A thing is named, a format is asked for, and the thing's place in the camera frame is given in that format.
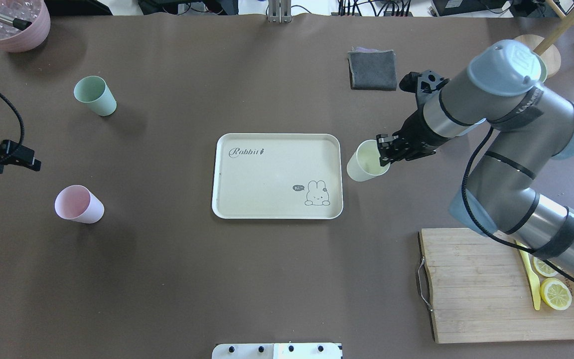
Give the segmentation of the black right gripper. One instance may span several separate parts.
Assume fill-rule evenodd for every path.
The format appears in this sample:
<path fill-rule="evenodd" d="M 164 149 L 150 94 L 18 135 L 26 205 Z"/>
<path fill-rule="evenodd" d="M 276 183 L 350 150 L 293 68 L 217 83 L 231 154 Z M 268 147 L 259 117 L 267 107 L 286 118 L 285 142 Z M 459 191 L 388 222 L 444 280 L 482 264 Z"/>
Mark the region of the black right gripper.
<path fill-rule="evenodd" d="M 431 156 L 447 141 L 447 137 L 440 136 L 431 130 L 422 111 L 416 110 L 408 116 L 401 129 L 391 136 L 377 134 L 378 150 L 394 150 L 394 152 L 380 152 L 380 166 Z"/>

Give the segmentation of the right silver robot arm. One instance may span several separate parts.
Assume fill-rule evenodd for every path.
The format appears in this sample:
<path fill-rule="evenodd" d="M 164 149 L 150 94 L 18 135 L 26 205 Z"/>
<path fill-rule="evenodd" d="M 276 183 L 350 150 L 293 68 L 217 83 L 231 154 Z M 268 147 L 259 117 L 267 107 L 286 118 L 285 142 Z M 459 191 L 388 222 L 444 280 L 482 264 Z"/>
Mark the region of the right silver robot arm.
<path fill-rule="evenodd" d="M 503 39 L 453 79 L 409 73 L 400 87 L 415 92 L 418 108 L 376 143 L 381 166 L 413 161 L 487 121 L 497 136 L 467 165 L 451 215 L 483 235 L 517 236 L 530 254 L 574 277 L 574 209 L 532 188 L 548 161 L 574 156 L 574 103 L 547 88 L 542 71 L 530 48 Z"/>

